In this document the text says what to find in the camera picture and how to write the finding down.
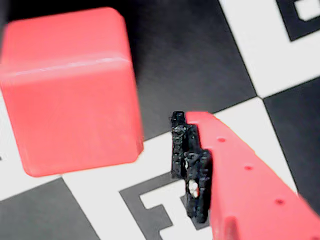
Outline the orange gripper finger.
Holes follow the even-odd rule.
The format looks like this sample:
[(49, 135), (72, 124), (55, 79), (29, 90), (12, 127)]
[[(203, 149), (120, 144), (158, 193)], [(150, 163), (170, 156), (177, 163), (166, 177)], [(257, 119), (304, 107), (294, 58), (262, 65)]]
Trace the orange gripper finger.
[(185, 183), (187, 216), (215, 240), (317, 240), (307, 201), (231, 128), (203, 111), (171, 116), (171, 176)]

